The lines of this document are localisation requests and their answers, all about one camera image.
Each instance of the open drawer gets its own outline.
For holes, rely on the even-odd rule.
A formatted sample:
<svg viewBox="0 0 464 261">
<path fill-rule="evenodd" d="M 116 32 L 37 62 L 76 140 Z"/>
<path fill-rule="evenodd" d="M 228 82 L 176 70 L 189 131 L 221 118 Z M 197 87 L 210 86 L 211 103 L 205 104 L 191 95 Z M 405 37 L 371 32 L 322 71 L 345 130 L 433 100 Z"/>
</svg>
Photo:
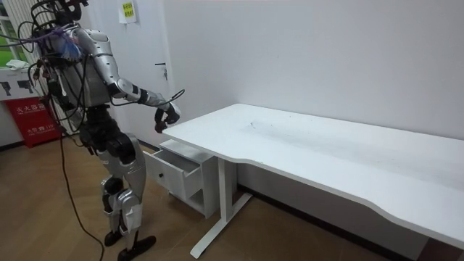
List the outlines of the open drawer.
<svg viewBox="0 0 464 261">
<path fill-rule="evenodd" d="M 180 198 L 187 200 L 202 189 L 200 164 L 167 150 L 144 156 L 149 177 Z"/>
</svg>

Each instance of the red fire extinguisher box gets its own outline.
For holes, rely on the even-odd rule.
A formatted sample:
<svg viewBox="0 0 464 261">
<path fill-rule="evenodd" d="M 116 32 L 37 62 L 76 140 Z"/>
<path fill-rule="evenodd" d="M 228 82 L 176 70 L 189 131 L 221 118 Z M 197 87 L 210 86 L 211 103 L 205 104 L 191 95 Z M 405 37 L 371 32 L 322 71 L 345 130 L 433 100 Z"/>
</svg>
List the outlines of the red fire extinguisher box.
<svg viewBox="0 0 464 261">
<path fill-rule="evenodd" d="M 4 102 L 27 147 L 31 148 L 35 144 L 59 138 L 60 133 L 54 121 L 38 98 L 13 99 Z"/>
</svg>

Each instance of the robot leg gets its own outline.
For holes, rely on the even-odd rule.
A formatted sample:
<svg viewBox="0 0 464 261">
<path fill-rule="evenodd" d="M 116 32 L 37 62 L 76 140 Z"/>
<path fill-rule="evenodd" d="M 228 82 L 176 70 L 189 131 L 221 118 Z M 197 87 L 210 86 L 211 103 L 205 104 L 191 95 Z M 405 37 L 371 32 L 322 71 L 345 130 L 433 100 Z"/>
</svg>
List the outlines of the robot leg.
<svg viewBox="0 0 464 261">
<path fill-rule="evenodd" d="M 156 243 L 156 238 L 149 236 L 138 240 L 138 230 L 142 220 L 141 201 L 146 181 L 143 152 L 138 145 L 137 138 L 132 134 L 121 133 L 117 140 L 116 146 L 108 148 L 111 153 L 130 150 L 133 152 L 132 161 L 120 161 L 120 169 L 124 173 L 129 188 L 120 192 L 117 197 L 117 204 L 121 213 L 119 230 L 125 238 L 125 249 L 119 253 L 118 261 L 129 261 L 152 247 Z M 117 149 L 118 146 L 125 146 L 125 148 L 119 150 Z"/>
<path fill-rule="evenodd" d="M 120 169 L 119 159 L 113 157 L 108 151 L 96 151 L 101 163 L 106 167 L 110 176 L 101 182 L 104 214 L 109 218 L 110 232 L 104 238 L 104 245 L 114 245 L 123 235 L 119 232 L 120 205 L 117 196 L 124 189 L 123 172 Z"/>
</svg>

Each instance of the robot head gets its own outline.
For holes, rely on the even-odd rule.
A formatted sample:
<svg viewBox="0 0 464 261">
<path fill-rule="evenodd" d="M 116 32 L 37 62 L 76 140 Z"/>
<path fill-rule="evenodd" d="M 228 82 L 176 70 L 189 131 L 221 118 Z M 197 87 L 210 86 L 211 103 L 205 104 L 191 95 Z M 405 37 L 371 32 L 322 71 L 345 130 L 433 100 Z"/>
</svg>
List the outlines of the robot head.
<svg viewBox="0 0 464 261">
<path fill-rule="evenodd" d="M 54 13 L 56 25 L 66 25 L 68 23 L 79 21 L 82 17 L 80 5 L 88 6 L 88 0 L 39 0 L 37 4 L 31 7 L 31 12 L 36 9 L 40 12 L 43 10 Z"/>
</svg>

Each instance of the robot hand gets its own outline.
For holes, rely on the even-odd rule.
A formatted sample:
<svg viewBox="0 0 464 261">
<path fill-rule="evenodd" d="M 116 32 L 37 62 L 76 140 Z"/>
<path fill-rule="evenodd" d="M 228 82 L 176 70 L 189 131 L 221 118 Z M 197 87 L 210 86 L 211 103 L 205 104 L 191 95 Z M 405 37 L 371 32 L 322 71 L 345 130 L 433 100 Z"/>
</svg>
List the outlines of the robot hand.
<svg viewBox="0 0 464 261">
<path fill-rule="evenodd" d="M 172 102 L 169 103 L 169 108 L 164 111 L 162 109 L 157 109 L 157 112 L 154 115 L 154 121 L 156 123 L 154 129 L 158 133 L 162 133 L 163 130 L 167 128 L 167 125 L 176 123 L 181 118 L 181 111 L 179 108 Z"/>
</svg>

